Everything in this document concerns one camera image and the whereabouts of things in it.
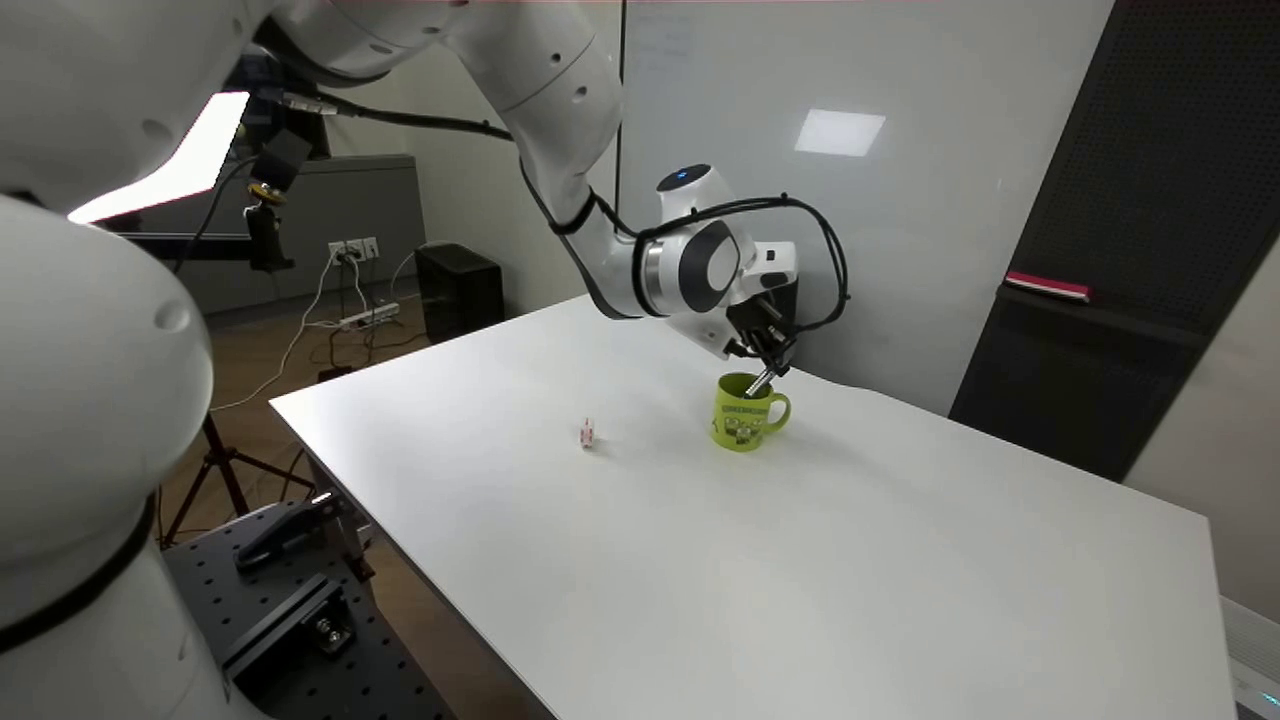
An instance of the white wall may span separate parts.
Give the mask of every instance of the white wall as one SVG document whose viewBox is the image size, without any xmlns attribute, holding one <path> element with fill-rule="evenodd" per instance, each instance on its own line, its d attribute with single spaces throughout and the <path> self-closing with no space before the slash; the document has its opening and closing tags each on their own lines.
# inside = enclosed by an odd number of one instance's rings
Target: white wall
<svg viewBox="0 0 1280 720">
<path fill-rule="evenodd" d="M 804 368 L 949 412 L 1067 123 L 1114 0 L 634 3 L 625 213 L 712 161 L 736 190 L 819 202 L 852 257 L 852 317 Z M 808 108 L 887 117 L 874 154 L 797 154 Z M 824 253 L 804 234 L 808 269 Z"/>
<path fill-rule="evenodd" d="M 1129 477 L 1213 521 L 1224 597 L 1280 618 L 1280 253 Z"/>
<path fill-rule="evenodd" d="M 602 49 L 616 59 L 622 0 L 590 0 L 585 8 Z M 346 97 L 376 108 L 495 119 L 468 71 L 442 49 L 420 50 L 382 84 L 350 87 Z M 562 239 L 528 201 L 509 145 L 367 119 L 332 119 L 327 139 L 336 154 L 417 154 L 428 242 L 463 242 L 495 258 L 511 306 L 528 313 L 585 290 Z M 592 178 L 602 194 L 616 190 L 616 152 L 602 154 Z"/>
</svg>

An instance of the green mug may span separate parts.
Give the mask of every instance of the green mug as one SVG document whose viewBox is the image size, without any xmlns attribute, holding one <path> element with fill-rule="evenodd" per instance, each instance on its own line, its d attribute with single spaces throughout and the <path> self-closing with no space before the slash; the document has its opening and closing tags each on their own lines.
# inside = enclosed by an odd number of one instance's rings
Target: green mug
<svg viewBox="0 0 1280 720">
<path fill-rule="evenodd" d="M 716 416 L 712 416 L 712 437 L 720 448 L 753 453 L 792 420 L 792 401 L 785 393 L 772 393 L 772 382 L 760 382 L 756 396 L 750 396 L 753 382 L 756 375 L 750 372 L 720 375 Z"/>
</svg>

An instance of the black cable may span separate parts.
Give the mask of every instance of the black cable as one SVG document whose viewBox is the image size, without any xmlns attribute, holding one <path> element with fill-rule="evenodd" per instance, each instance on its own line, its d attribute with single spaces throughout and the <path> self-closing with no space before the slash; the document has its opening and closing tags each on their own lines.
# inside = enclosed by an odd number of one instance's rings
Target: black cable
<svg viewBox="0 0 1280 720">
<path fill-rule="evenodd" d="M 208 201 L 208 213 L 200 215 L 196 234 L 188 239 L 186 257 L 174 265 L 174 275 L 179 275 L 186 265 L 196 257 L 196 242 L 204 239 L 204 232 L 208 232 L 208 225 L 211 225 L 211 215 L 215 215 L 215 202 L 226 201 L 226 190 L 232 186 L 232 178 L 236 178 L 246 169 L 248 169 L 248 161 L 232 162 L 232 169 L 215 178 L 211 201 Z"/>
<path fill-rule="evenodd" d="M 490 139 L 511 139 L 511 131 L 490 123 L 490 119 L 458 119 L 458 117 L 417 117 L 417 111 L 389 111 L 389 108 L 367 108 L 367 103 L 352 103 L 346 97 L 327 97 L 327 91 L 314 91 L 299 99 L 318 99 L 336 108 L 340 117 L 366 117 L 366 119 L 382 119 L 382 123 L 405 123 L 405 128 L 442 128 L 442 131 L 468 131 L 468 137 L 490 137 Z"/>
<path fill-rule="evenodd" d="M 346 97 L 327 97 L 327 91 L 320 91 L 320 87 L 318 87 L 314 97 L 303 97 L 303 99 L 327 103 L 327 108 L 340 111 L 340 117 L 366 117 L 366 119 L 410 123 L 410 128 L 471 131 L 471 137 L 490 137 L 490 139 L 511 139 L 511 131 L 491 128 L 491 123 L 485 123 L 485 119 L 384 111 L 384 108 L 352 103 L 352 99 L 346 99 Z M 555 226 L 555 234 L 565 234 L 565 225 L 547 213 L 547 202 L 543 202 L 541 190 L 534 186 L 534 174 L 528 174 L 525 162 L 521 162 L 521 174 L 525 174 L 528 194 L 534 194 L 537 206 L 543 213 L 543 219 Z M 658 226 L 635 232 L 635 226 L 629 226 L 629 225 L 622 219 L 622 213 L 616 213 L 610 201 L 602 201 L 602 194 L 592 190 L 590 202 L 580 206 L 580 215 L 571 219 L 571 226 L 580 226 L 580 225 L 592 215 L 592 206 L 602 206 L 616 232 L 625 232 L 625 234 L 635 239 L 635 257 L 642 257 L 643 242 L 653 242 L 658 234 L 674 234 L 674 232 L 682 232 L 682 226 L 689 226 L 689 225 L 707 225 L 707 219 L 750 215 L 750 213 L 770 213 L 770 206 L 800 206 L 800 213 L 808 213 L 812 225 L 824 232 L 824 242 L 829 242 L 829 257 L 833 257 L 833 272 L 837 272 L 837 301 L 833 301 L 833 313 L 829 313 L 829 317 L 819 317 L 819 319 L 812 319 L 812 324 L 797 324 L 797 331 L 829 326 L 829 324 L 837 324 L 837 319 L 844 317 L 844 306 L 847 306 L 847 257 L 844 257 L 841 232 L 829 225 L 824 213 L 815 213 L 815 206 L 804 202 L 804 201 L 792 201 L 792 194 L 750 194 L 750 201 L 712 202 L 712 206 L 689 213 L 689 215 L 682 215 L 682 219 L 669 219 L 669 225 L 658 225 Z"/>
</svg>

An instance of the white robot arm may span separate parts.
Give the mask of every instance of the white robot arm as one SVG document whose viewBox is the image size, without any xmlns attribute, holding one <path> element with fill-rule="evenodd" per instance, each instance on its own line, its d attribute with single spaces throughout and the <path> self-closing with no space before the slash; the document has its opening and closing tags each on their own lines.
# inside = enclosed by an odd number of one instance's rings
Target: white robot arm
<svg viewBox="0 0 1280 720">
<path fill-rule="evenodd" d="M 258 33 L 295 68 L 352 84 L 426 43 L 453 49 L 511 128 L 534 194 L 610 317 L 750 306 L 736 337 L 772 372 L 790 368 L 792 337 L 753 301 L 797 280 L 797 253 L 750 246 L 729 215 L 689 215 L 729 201 L 712 169 L 666 178 L 666 232 L 622 232 L 590 186 L 585 173 L 622 119 L 622 84 L 571 0 L 0 3 L 10 714 L 258 714 L 220 678 L 143 542 L 147 493 L 211 396 L 200 313 L 143 253 L 65 219 L 166 162 Z"/>
<path fill-rule="evenodd" d="M 785 324 L 770 324 L 776 344 L 756 344 L 760 319 L 731 331 L 723 317 L 797 280 L 790 242 L 756 253 L 723 219 L 643 239 L 592 190 L 590 169 L 622 123 L 622 80 L 571 0 L 303 0 L 286 3 L 262 41 L 320 84 L 366 84 L 428 43 L 453 49 L 516 137 L 528 190 L 605 317 L 697 317 L 697 340 L 716 350 L 739 344 L 770 372 L 790 372 L 797 337 Z M 666 219 L 682 219 L 731 194 L 716 169 L 693 162 L 660 184 L 660 201 Z"/>
</svg>

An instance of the white table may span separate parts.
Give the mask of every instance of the white table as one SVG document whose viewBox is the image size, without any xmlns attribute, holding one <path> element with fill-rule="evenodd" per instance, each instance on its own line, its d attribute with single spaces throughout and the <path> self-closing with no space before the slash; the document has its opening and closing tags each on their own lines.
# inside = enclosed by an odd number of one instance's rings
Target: white table
<svg viewBox="0 0 1280 720">
<path fill-rule="evenodd" d="M 571 301 L 277 409 L 562 720 L 1231 720 L 1200 514 L 804 372 L 731 455 L 720 372 Z"/>
</svg>

